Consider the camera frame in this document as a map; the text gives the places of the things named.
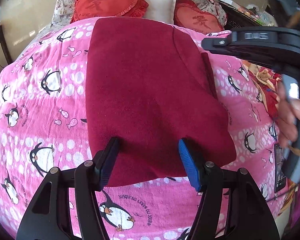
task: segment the white pillow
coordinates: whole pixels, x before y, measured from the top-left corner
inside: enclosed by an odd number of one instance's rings
[[[143,18],[173,24],[176,0],[146,0],[149,4]]]

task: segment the bed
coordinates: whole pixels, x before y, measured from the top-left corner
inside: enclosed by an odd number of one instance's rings
[[[53,166],[62,170],[75,168],[94,155],[86,124],[85,77],[91,32],[99,18],[69,24],[68,11],[56,16],[61,4],[65,5],[62,1],[67,0],[59,1],[52,23],[0,74],[0,223],[14,238],[47,171]],[[175,27],[189,34],[203,52],[201,40],[208,35]],[[258,89],[243,74],[242,61],[208,54],[237,153],[236,160],[224,168],[247,168],[264,198],[270,200],[274,197],[273,160],[278,128],[260,102]],[[54,81],[53,87],[45,86],[43,81],[47,79]],[[112,240],[185,240],[201,198],[187,177],[106,187],[96,195],[101,211],[102,203],[112,201],[133,216],[121,230],[105,222]],[[227,198],[224,190],[219,230],[226,223]],[[73,191],[69,200],[73,231],[81,236]],[[284,196],[268,202],[274,217],[283,201]]]

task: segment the penguin beak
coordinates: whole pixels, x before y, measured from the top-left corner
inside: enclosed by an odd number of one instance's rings
[[[112,210],[110,210],[109,208],[105,208],[105,213],[112,216],[111,212],[113,212]]]

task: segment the gray handle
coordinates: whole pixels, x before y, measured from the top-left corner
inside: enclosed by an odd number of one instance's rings
[[[282,75],[283,84],[287,93],[287,100],[291,98],[300,99],[300,83],[297,82],[294,78]],[[293,148],[300,149],[300,120],[296,121],[296,126],[298,129],[298,139],[292,143]],[[300,156],[295,155],[289,149],[286,150],[286,160],[282,165],[282,172],[291,179],[294,183],[300,182]]]

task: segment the fingernail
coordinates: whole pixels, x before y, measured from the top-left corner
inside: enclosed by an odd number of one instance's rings
[[[292,107],[296,110],[300,111],[300,99],[291,99],[290,100],[290,104],[292,105]]]

